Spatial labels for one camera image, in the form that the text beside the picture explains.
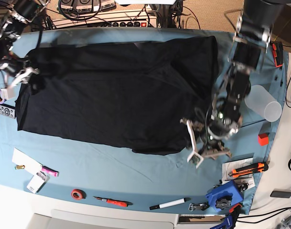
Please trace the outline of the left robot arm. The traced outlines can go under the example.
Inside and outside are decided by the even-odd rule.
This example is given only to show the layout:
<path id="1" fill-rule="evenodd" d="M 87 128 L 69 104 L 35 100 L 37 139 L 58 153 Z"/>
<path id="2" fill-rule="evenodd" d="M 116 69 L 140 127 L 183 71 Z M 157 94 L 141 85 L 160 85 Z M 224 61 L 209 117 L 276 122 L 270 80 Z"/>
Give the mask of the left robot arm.
<path id="1" fill-rule="evenodd" d="M 250 74 L 264 57 L 273 25 L 290 0 L 246 0 L 239 11 L 229 52 L 230 66 L 214 94 L 204 121 L 181 119 L 191 137 L 192 152 L 187 161 L 199 167 L 205 158 L 216 158 L 229 152 L 223 140 L 236 134 L 242 126 L 240 106 L 250 93 Z"/>

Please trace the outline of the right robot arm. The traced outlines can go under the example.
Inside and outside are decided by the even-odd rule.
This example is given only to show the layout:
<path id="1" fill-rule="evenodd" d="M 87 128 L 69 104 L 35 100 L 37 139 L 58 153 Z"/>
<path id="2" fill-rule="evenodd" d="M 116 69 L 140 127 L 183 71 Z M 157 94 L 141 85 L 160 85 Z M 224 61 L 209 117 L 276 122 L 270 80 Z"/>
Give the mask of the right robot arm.
<path id="1" fill-rule="evenodd" d="M 49 3 L 49 0 L 16 0 L 0 21 L 0 72 L 3 73 L 4 82 L 4 87 L 0 89 L 2 100 L 14 98 L 14 88 L 18 84 L 28 83 L 33 74 L 40 73 L 31 66 L 28 57 L 20 58 L 11 50 L 24 29 L 34 22 Z"/>

